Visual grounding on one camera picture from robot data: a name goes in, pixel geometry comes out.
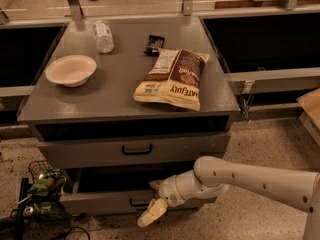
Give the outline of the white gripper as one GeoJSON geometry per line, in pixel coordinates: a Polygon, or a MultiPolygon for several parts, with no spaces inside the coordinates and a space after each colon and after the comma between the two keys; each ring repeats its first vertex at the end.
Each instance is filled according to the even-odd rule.
{"type": "Polygon", "coordinates": [[[173,175],[165,180],[153,180],[149,182],[153,190],[158,190],[161,198],[152,199],[147,210],[138,218],[139,227],[147,227],[163,216],[167,207],[177,207],[188,200],[199,199],[202,183],[198,180],[193,170],[179,175],[173,175]]]}

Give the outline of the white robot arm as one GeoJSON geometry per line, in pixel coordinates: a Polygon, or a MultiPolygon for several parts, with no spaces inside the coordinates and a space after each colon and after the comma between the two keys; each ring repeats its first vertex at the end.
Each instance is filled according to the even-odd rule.
{"type": "Polygon", "coordinates": [[[198,158],[187,172],[150,183],[157,196],[139,217],[146,227],[168,208],[191,199],[211,199],[231,185],[262,195],[307,214],[303,240],[320,239],[320,173],[232,163],[212,156],[198,158]]]}

